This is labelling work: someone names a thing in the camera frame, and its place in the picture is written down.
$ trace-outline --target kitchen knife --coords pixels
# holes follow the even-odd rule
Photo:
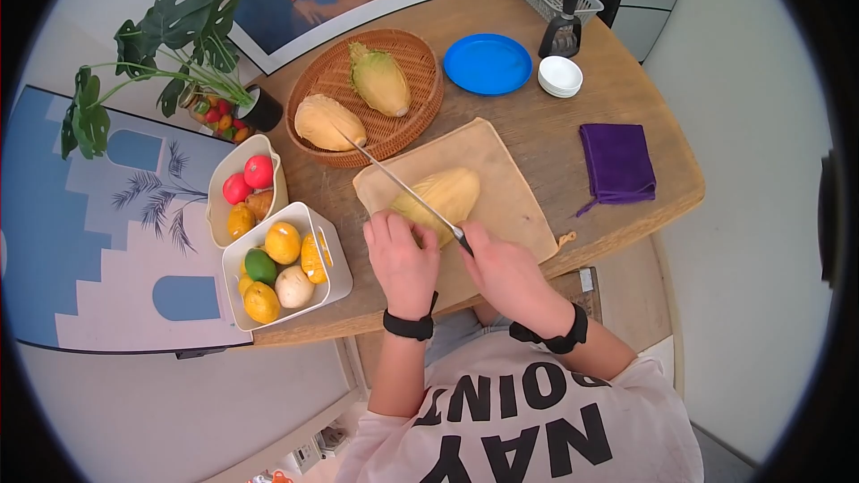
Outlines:
[[[370,155],[369,153],[367,153],[367,150],[365,150],[364,148],[360,147],[358,144],[356,144],[355,142],[353,142],[353,141],[352,141],[352,139],[351,139],[351,138],[349,138],[348,136],[346,136],[345,134],[343,134],[343,132],[342,132],[342,131],[340,131],[340,129],[337,129],[337,132],[338,132],[341,136],[343,136],[343,138],[345,138],[345,139],[346,139],[346,141],[347,141],[347,142],[349,142],[349,144],[353,145],[353,146],[355,147],[355,149],[357,149],[357,150],[359,150],[361,153],[363,153],[363,155],[364,155],[366,158],[368,158],[368,159],[370,160],[370,162],[371,162],[371,163],[373,163],[374,165],[376,165],[376,168],[380,169],[380,170],[382,171],[382,173],[383,173],[383,174],[385,174],[386,176],[390,177],[390,178],[391,178],[391,180],[392,180],[393,182],[397,183],[397,184],[400,186],[400,188],[402,188],[406,193],[408,193],[408,195],[409,195],[409,196],[411,196],[412,198],[414,198],[414,201],[416,201],[417,203],[419,203],[419,204],[421,204],[422,206],[424,206],[424,208],[425,208],[427,211],[431,212],[431,213],[435,216],[435,218],[436,218],[436,219],[438,219],[439,221],[441,221],[441,222],[442,222],[442,224],[444,224],[444,225],[447,227],[447,229],[448,229],[448,230],[450,230],[450,232],[454,234],[454,237],[455,237],[455,238],[456,238],[456,240],[459,242],[459,244],[460,244],[460,245],[462,245],[462,248],[466,249],[466,252],[468,252],[468,254],[469,254],[471,257],[474,257],[474,252],[472,252],[472,247],[468,244],[468,241],[466,240],[466,233],[465,233],[464,231],[462,231],[462,229],[461,229],[461,228],[459,228],[458,226],[455,226],[455,225],[451,224],[450,222],[448,222],[448,221],[447,221],[447,219],[445,219],[445,218],[444,218],[444,217],[443,217],[443,216],[442,216],[438,211],[436,211],[435,209],[433,209],[433,208],[430,206],[430,204],[428,204],[427,202],[425,202],[423,198],[421,198],[420,196],[418,196],[418,195],[415,193],[415,191],[413,191],[413,190],[412,190],[408,185],[406,185],[405,183],[403,183],[403,182],[400,180],[400,178],[399,178],[399,177],[396,177],[396,176],[394,176],[391,172],[389,172],[389,171],[388,171],[388,169],[387,169],[387,168],[385,168],[384,166],[382,166],[382,164],[381,164],[379,161],[377,161],[375,158],[373,158],[373,156],[372,156],[372,155]]]

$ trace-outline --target black scrunchie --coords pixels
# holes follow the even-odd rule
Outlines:
[[[587,338],[587,313],[582,306],[576,303],[570,303],[575,308],[575,320],[573,328],[565,336],[555,336],[554,338],[543,339],[534,334],[528,327],[523,327],[518,322],[513,322],[510,325],[510,337],[519,339],[520,341],[530,341],[532,343],[545,343],[545,346],[555,354],[566,354],[573,350],[576,343],[584,343]]]
[[[432,302],[429,304],[429,313],[417,321],[394,317],[385,309],[385,315],[382,316],[381,324],[385,327],[385,330],[402,338],[414,338],[418,341],[429,339],[432,337],[433,329],[432,310],[435,308],[435,299],[437,298],[438,292],[434,291],[432,293]]]

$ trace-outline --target red tomato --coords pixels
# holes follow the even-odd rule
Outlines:
[[[229,101],[224,101],[223,99],[221,99],[217,102],[217,109],[218,112],[221,113],[221,115],[229,114],[233,110],[233,105],[231,105]]]
[[[212,107],[203,116],[208,123],[217,123],[221,119],[221,113]]]
[[[221,192],[230,204],[235,205],[240,201],[244,201],[253,192],[253,189],[245,183],[244,174],[233,174],[227,178],[227,181],[223,182]]]
[[[272,158],[254,155],[245,163],[245,182],[253,188],[269,188],[274,182]]]

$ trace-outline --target wooden table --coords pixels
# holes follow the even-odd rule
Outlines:
[[[584,73],[582,90],[570,99],[545,93],[537,82],[537,48],[546,27],[523,0],[430,0],[377,19],[347,35],[391,27],[409,30],[435,49],[439,60],[459,38],[496,32],[516,39],[531,53],[531,79],[507,96],[479,97],[447,77],[442,109],[435,121],[406,149],[423,145],[476,116],[495,126],[521,169],[556,237],[578,234],[542,263],[547,279],[617,250],[694,208],[703,199],[701,170],[683,132],[659,91],[623,44],[597,17],[583,30],[582,50],[574,58]],[[295,81],[330,43],[256,80],[286,105]],[[591,197],[578,127],[583,123],[640,123],[644,126],[656,174],[656,200],[627,206],[594,207],[574,214]],[[285,123],[268,134],[284,161],[289,199],[303,201],[337,227],[355,286],[352,293],[317,311],[254,332],[254,345],[306,343],[381,328],[385,298],[367,258],[361,225],[368,219],[352,178],[359,169],[317,165],[289,139]],[[474,305],[479,295],[451,309]]]

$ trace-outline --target hand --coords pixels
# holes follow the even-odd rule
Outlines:
[[[423,248],[417,246],[413,231]],[[435,231],[384,209],[364,223],[364,240],[388,312],[407,321],[429,314],[441,258]]]
[[[530,250],[500,240],[479,222],[466,220],[460,227],[474,257],[461,246],[459,253],[480,294],[493,308],[543,339],[570,332],[575,309],[546,283]]]

